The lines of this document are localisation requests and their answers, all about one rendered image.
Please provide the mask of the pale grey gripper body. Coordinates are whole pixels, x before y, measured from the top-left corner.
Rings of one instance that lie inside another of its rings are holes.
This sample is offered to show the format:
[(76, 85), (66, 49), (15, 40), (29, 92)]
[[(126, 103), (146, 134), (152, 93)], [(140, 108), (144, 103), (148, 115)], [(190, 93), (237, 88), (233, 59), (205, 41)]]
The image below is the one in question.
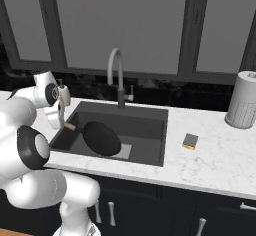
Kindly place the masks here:
[(60, 129), (63, 127), (63, 124), (65, 122), (64, 120), (65, 106), (61, 100), (58, 101), (57, 108), (58, 108), (57, 124), (58, 124), (58, 128)]

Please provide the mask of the dark sink basin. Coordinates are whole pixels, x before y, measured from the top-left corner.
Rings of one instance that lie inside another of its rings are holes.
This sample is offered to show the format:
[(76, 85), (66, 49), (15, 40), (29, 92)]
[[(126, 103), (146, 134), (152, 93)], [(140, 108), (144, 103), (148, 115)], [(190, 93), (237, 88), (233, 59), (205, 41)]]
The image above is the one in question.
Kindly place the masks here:
[(119, 137), (123, 150), (112, 160), (162, 166), (165, 153), (168, 111), (116, 104), (81, 101), (67, 122), (83, 127), (91, 121), (110, 127)]

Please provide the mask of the dark panel under sink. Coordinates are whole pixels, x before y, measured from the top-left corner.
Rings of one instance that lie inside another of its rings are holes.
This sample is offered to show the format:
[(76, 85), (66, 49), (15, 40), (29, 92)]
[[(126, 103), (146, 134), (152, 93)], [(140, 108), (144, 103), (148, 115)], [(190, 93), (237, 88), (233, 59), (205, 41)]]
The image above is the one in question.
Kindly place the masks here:
[(134, 195), (145, 195), (152, 198), (158, 197), (158, 186), (154, 184), (117, 179), (98, 175), (91, 175), (100, 185), (108, 191), (125, 192)]

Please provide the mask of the grey and yellow sponge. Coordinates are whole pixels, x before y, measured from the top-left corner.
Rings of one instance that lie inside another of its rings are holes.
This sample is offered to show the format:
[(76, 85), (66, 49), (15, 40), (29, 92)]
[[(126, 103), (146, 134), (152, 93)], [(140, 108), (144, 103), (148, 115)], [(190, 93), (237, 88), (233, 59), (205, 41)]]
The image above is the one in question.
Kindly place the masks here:
[(197, 141), (198, 141), (198, 137), (196, 135), (187, 133), (183, 140), (182, 146), (184, 148), (194, 150), (196, 147)]

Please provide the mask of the cream soap dispenser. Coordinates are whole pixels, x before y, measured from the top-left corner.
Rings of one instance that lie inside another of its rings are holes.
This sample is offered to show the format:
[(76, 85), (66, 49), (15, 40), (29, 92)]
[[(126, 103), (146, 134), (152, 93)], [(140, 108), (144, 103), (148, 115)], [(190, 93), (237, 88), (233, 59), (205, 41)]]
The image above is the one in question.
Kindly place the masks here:
[(70, 91), (68, 87), (63, 83), (62, 79), (57, 79), (57, 83), (58, 83), (59, 94), (63, 100), (64, 105), (69, 106), (71, 103), (71, 96), (70, 96)]

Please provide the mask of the grey curved tap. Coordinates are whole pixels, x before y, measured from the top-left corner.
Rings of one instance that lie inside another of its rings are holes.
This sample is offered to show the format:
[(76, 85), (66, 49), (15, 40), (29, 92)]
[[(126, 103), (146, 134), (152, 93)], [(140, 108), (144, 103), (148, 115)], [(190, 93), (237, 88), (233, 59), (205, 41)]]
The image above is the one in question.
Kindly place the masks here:
[(124, 84), (123, 84), (123, 60), (122, 60), (122, 53), (118, 48), (114, 48), (109, 56), (108, 59), (108, 66), (107, 66), (107, 83), (109, 85), (113, 84), (113, 67), (114, 61), (117, 61), (117, 69), (118, 69), (118, 108), (124, 109), (126, 101), (133, 101), (134, 94), (130, 93), (129, 95), (125, 94)]

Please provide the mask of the dark framed window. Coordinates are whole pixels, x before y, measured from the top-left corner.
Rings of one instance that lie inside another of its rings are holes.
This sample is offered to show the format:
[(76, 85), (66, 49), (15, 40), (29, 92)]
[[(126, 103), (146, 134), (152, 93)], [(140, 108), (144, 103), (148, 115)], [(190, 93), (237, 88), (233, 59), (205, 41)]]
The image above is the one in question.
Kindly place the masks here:
[(10, 65), (104, 75), (113, 49), (127, 77), (234, 83), (256, 69), (256, 0), (0, 0)]

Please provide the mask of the dark cupboard door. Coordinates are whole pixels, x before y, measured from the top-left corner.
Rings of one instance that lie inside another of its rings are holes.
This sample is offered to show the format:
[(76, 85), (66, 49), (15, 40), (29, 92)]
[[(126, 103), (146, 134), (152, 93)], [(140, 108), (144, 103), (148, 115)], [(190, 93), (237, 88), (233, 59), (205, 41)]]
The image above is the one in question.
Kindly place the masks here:
[(108, 236), (172, 236), (176, 221), (172, 209), (157, 200), (121, 194), (107, 194), (114, 202), (116, 226)]
[(201, 236), (256, 236), (256, 219), (238, 215), (209, 212), (204, 217), (197, 215), (190, 236), (196, 236), (199, 219), (207, 220)]
[(105, 234), (105, 210), (104, 210), (105, 199), (104, 199), (104, 195), (100, 194), (100, 197), (98, 200), (99, 200), (100, 215), (101, 215), (102, 223), (96, 222), (95, 205), (88, 209), (88, 214), (90, 216), (91, 221), (98, 227), (99, 231), (101, 232), (101, 236), (104, 236), (104, 234)]

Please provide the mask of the white paper towel roll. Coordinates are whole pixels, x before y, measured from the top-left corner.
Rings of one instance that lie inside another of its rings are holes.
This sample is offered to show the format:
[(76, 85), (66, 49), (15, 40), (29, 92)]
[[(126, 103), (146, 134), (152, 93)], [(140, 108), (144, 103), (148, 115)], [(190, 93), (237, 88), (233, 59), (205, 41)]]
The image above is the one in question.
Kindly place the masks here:
[(256, 122), (256, 72), (238, 73), (225, 122), (237, 129), (250, 129)]

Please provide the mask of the dark drawer front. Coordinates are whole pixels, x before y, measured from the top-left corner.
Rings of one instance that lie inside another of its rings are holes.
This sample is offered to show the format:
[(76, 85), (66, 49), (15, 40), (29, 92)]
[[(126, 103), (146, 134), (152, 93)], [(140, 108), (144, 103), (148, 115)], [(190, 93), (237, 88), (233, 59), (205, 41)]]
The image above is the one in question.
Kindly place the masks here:
[(256, 207), (256, 200), (224, 196), (212, 193), (201, 193), (198, 198), (197, 214), (204, 217), (209, 212), (217, 212), (227, 215), (238, 215), (242, 218), (256, 219), (256, 211), (240, 209), (241, 203)]

